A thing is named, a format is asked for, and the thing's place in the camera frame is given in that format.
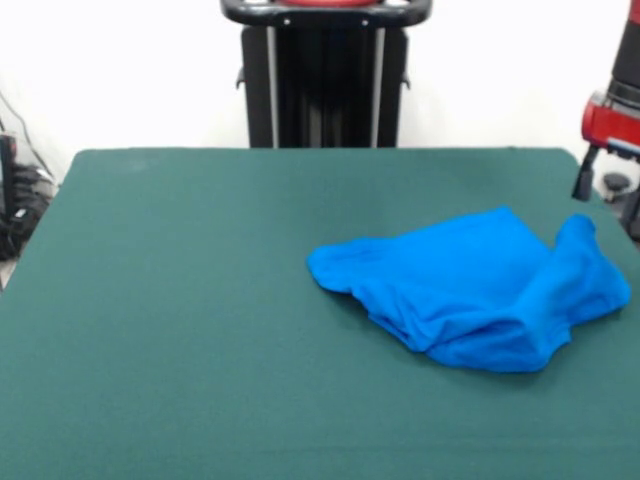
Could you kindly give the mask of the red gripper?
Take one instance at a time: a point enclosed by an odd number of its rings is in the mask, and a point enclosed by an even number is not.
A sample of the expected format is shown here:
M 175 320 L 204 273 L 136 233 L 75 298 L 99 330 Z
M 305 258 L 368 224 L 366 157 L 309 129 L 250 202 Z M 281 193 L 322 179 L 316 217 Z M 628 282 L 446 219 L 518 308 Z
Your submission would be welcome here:
M 624 159 L 639 159 L 639 105 L 620 102 L 596 91 L 586 104 L 581 134 L 590 145 L 580 165 L 572 197 L 588 201 L 598 148 Z

